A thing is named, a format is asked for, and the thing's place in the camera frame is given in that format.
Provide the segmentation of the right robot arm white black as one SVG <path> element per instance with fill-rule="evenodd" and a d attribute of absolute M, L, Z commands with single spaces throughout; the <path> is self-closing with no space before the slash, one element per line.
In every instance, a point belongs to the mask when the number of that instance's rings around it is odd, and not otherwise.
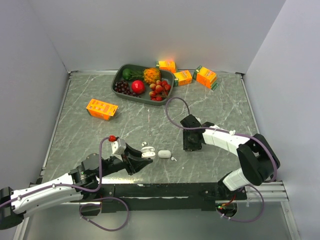
<path fill-rule="evenodd" d="M 228 131 L 211 122 L 201 124 L 192 114 L 180 121 L 183 129 L 183 149 L 198 151 L 203 145 L 221 148 L 238 157 L 240 168 L 226 174 L 217 183 L 216 194 L 230 199 L 247 185 L 259 186 L 275 176 L 281 166 L 265 137 Z"/>

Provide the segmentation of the white gold-rimmed charging case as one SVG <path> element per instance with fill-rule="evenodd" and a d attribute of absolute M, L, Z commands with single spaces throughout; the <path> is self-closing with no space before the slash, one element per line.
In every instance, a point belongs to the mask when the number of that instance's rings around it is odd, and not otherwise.
<path fill-rule="evenodd" d="M 144 159 L 154 159 L 156 157 L 155 148 L 153 146 L 145 146 L 141 149 L 141 157 Z"/>

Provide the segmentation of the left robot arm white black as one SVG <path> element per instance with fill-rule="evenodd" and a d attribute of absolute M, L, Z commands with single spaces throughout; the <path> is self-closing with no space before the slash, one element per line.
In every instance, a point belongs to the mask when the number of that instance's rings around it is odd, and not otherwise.
<path fill-rule="evenodd" d="M 99 195 L 103 177 L 121 170 L 133 175 L 152 162 L 152 158 L 143 157 L 127 145 L 121 154 L 107 159 L 92 153 L 75 169 L 54 180 L 20 190 L 5 187 L 0 191 L 0 228 L 13 228 L 35 212 L 65 202 L 93 201 Z"/>

